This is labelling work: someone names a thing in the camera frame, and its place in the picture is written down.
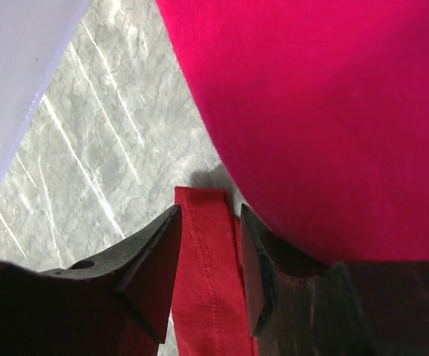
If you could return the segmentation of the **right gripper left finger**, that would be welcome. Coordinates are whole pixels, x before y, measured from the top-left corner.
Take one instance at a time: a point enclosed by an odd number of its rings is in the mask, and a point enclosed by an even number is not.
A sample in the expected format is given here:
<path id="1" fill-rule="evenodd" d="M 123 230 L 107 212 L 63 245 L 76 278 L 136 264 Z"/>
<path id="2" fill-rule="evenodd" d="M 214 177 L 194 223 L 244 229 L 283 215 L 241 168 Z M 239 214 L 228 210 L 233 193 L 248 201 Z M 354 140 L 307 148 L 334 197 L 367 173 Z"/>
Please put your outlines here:
<path id="1" fill-rule="evenodd" d="M 173 205 L 69 268 L 0 261 L 0 355 L 155 355 L 166 340 L 181 237 Z"/>

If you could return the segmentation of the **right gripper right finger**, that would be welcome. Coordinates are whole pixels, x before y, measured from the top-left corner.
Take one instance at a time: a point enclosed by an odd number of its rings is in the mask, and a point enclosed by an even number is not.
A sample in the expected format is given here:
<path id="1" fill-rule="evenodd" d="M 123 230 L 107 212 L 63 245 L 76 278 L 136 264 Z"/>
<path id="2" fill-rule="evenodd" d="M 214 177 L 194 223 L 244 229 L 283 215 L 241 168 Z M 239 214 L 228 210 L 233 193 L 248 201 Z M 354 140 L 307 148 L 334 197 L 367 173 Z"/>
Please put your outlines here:
<path id="1" fill-rule="evenodd" d="M 429 355 L 429 262 L 324 264 L 240 213 L 249 328 L 261 355 Z"/>

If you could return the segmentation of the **dark red t shirt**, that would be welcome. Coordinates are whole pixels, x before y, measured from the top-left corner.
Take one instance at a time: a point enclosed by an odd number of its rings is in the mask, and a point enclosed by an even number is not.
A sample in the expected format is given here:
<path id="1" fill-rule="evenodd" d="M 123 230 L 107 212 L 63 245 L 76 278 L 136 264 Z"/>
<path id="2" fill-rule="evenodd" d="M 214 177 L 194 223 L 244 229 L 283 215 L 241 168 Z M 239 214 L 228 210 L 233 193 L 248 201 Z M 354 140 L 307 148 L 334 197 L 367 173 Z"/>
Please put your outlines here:
<path id="1" fill-rule="evenodd" d="M 167 230 L 119 292 L 140 320 L 128 319 L 119 355 L 155 355 L 170 320 L 180 355 L 256 355 L 240 252 L 240 223 L 225 191 L 175 189 L 177 236 Z"/>

